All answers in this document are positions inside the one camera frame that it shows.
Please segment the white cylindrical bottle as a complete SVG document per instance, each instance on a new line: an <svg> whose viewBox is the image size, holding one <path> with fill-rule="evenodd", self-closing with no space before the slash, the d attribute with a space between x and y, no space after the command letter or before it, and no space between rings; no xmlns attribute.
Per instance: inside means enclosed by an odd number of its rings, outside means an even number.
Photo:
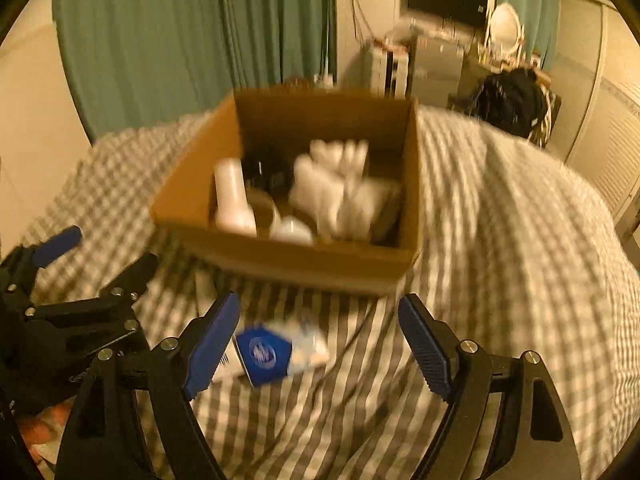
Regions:
<svg viewBox="0 0 640 480"><path fill-rule="evenodd" d="M214 170L217 209L216 227L221 231L256 236L254 211L246 198L241 161L224 158Z"/></svg>

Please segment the blue wet wipes pack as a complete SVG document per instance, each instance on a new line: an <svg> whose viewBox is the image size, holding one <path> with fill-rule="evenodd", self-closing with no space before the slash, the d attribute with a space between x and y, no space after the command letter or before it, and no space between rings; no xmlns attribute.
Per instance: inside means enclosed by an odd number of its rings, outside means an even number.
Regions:
<svg viewBox="0 0 640 480"><path fill-rule="evenodd" d="M287 318L244 328L234 346L253 388L326 365L330 352L322 331L306 318Z"/></svg>

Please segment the white tape roll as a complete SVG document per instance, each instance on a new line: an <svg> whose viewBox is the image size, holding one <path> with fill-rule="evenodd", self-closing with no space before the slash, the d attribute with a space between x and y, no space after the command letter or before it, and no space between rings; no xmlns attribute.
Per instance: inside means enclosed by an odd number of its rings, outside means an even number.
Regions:
<svg viewBox="0 0 640 480"><path fill-rule="evenodd" d="M280 211L273 198L259 188L246 188L248 206L252 208L256 229L259 233L272 237L281 223Z"/></svg>

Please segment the silver grey mouse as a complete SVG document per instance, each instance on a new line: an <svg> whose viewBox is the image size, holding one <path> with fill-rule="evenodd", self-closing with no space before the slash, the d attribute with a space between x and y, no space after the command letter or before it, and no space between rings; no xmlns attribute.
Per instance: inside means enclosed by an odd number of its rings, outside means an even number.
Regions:
<svg viewBox="0 0 640 480"><path fill-rule="evenodd" d="M286 216L270 230L270 238L283 243L311 245L314 242L314 233L302 220Z"/></svg>

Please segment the white work gloves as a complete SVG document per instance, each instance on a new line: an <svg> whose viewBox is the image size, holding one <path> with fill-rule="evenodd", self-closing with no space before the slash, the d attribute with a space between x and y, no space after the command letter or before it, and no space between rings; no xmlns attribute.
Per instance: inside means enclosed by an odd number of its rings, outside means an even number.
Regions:
<svg viewBox="0 0 640 480"><path fill-rule="evenodd" d="M402 185L366 174L369 142L309 143L296 157L288 201L326 240L382 243L400 213Z"/></svg>

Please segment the grey checkered bed cover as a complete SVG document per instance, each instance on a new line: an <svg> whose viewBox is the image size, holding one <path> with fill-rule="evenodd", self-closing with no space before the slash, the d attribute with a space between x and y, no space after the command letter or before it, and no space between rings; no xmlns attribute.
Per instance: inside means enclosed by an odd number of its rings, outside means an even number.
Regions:
<svg viewBox="0 0 640 480"><path fill-rule="evenodd" d="M395 297L256 282L189 255L149 206L206 123L186 115L104 136L24 242L74 224L81 245L38 275L34 299L88 298L142 252L160 267L136 310L149 341L198 315L198 278L235 290L242 321L310 313L326 365L253 388L211 385L193 408L231 479L407 479L444 410L397 319ZM595 479L639 418L639 277L608 207L578 174L476 120L422 108L423 248L400 282L461 338L498 356L537 351L570 420L580 471Z"/></svg>

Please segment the brown cardboard box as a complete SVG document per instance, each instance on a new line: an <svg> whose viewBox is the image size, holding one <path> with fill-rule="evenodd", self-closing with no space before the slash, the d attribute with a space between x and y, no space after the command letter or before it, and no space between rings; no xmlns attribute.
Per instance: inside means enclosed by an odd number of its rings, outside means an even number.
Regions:
<svg viewBox="0 0 640 480"><path fill-rule="evenodd" d="M186 144L151 216L224 270L386 295L420 250L419 146L409 100L238 90Z"/></svg>

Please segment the large green curtain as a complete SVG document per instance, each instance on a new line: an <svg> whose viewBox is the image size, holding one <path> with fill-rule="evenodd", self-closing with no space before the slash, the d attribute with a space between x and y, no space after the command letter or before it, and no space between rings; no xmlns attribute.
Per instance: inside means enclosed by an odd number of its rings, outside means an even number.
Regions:
<svg viewBox="0 0 640 480"><path fill-rule="evenodd" d="M336 0L52 0L90 140L336 67Z"/></svg>

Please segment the black clothes pile on chair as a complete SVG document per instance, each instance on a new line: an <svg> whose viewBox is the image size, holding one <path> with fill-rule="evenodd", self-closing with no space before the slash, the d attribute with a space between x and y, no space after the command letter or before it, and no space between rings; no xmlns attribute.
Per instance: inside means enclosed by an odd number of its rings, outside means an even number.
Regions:
<svg viewBox="0 0 640 480"><path fill-rule="evenodd" d="M487 76L472 99L472 117L527 139L540 126L548 110L547 99L531 68L503 70Z"/></svg>

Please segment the white suitcase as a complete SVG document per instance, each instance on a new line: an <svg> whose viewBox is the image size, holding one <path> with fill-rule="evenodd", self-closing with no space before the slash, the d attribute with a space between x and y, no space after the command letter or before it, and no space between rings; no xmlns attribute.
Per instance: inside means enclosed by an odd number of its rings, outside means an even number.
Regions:
<svg viewBox="0 0 640 480"><path fill-rule="evenodd" d="M407 94L409 52L401 46L370 46L364 58L363 82L378 96L403 99Z"/></svg>

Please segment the white louvered wardrobe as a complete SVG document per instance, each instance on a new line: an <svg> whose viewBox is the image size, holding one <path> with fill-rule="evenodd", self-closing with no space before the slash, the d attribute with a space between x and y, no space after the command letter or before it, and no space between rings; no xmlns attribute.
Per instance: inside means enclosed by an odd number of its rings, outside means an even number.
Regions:
<svg viewBox="0 0 640 480"><path fill-rule="evenodd" d="M590 182L614 219L639 189L639 45L612 4L560 0L547 150Z"/></svg>

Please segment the silver mini fridge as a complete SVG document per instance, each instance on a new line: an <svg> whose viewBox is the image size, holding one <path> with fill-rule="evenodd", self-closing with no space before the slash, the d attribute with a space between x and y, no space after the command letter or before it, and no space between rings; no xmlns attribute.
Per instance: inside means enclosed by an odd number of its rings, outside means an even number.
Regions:
<svg viewBox="0 0 640 480"><path fill-rule="evenodd" d="M445 38L419 36L412 50L411 95L420 104L446 108L458 92L462 65L469 48Z"/></svg>

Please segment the white oval vanity mirror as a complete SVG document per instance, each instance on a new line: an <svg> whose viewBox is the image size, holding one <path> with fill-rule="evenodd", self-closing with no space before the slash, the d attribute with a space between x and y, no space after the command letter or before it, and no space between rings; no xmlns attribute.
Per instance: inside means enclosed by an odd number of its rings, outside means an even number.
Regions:
<svg viewBox="0 0 640 480"><path fill-rule="evenodd" d="M495 7L488 22L488 48L493 60L518 64L524 47L525 29L512 4Z"/></svg>

